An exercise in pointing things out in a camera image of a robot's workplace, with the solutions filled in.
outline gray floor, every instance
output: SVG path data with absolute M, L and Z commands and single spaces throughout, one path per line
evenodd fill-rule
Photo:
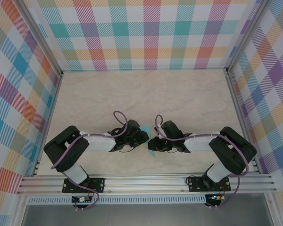
M 228 205 L 204 204 L 29 206 L 22 226 L 271 226 L 263 194 L 239 194 Z
M 159 113 L 183 133 L 210 133 L 230 126 L 241 133 L 222 70 L 135 70 L 65 73 L 47 142 L 70 125 L 103 133 L 120 126 L 112 113 L 120 110 L 155 131 Z M 204 172 L 217 161 L 212 152 L 158 153 L 146 145 L 130 153 L 85 152 L 78 160 L 90 174 Z M 59 174 L 43 154 L 38 175 Z

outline black mounting plate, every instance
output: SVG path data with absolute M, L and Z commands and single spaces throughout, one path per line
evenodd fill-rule
M 186 179 L 189 185 L 189 192 L 223 192 L 221 185 L 225 187 L 225 191 L 229 192 L 231 190 L 231 185 L 228 177 L 223 178 L 219 183 L 209 189 L 203 184 L 203 177 L 189 176 Z
M 104 187 L 105 187 L 105 179 L 104 178 L 87 178 L 80 185 L 93 189 L 97 191 L 98 193 L 103 193 Z M 88 193 L 88 191 L 75 186 L 66 178 L 63 183 L 62 193 Z

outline marble surface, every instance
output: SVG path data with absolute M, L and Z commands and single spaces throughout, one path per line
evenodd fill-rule
M 241 128 L 222 70 L 156 70 L 65 73 L 47 142 L 70 125 L 104 133 L 120 124 L 113 111 L 154 132 L 159 113 L 183 133 L 210 133 Z M 217 161 L 213 152 L 160 153 L 146 145 L 129 153 L 85 152 L 78 160 L 89 174 L 204 172 Z M 43 153 L 38 175 L 59 174 Z

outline perforated metal strip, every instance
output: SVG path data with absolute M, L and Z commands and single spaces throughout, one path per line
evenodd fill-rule
M 203 194 L 184 195 L 100 195 L 97 204 L 182 204 L 205 203 Z M 71 196 L 31 196 L 28 205 L 73 205 Z

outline plaid backdrop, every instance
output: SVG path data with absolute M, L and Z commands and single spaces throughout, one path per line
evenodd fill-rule
M 283 0 L 272 2 L 232 77 L 263 171 L 273 175 L 283 210 Z
M 0 0 L 0 226 L 31 170 L 57 81 L 12 0 Z
M 260 2 L 25 1 L 68 70 L 223 68 Z

